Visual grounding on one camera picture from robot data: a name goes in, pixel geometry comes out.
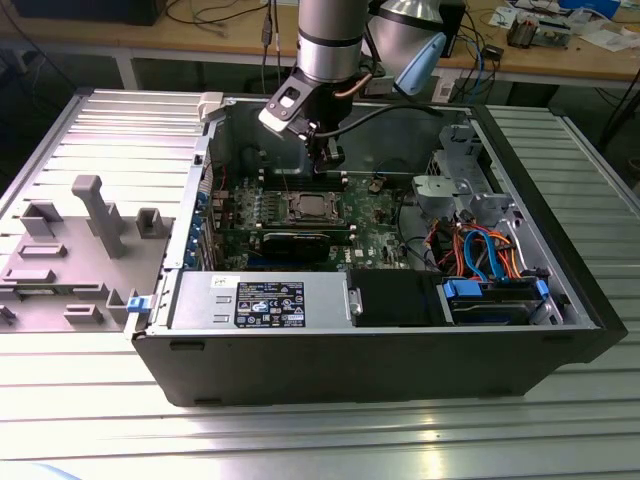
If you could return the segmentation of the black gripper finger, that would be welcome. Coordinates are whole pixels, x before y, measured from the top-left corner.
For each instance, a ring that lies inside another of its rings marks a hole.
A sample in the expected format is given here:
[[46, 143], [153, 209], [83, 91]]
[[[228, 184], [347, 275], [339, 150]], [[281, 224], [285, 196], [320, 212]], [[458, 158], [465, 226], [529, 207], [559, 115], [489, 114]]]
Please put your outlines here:
[[309, 158], [314, 173], [321, 173], [324, 165], [325, 140], [313, 134], [309, 139]]
[[335, 137], [327, 140], [324, 149], [324, 170], [335, 170], [345, 161], [345, 153]]

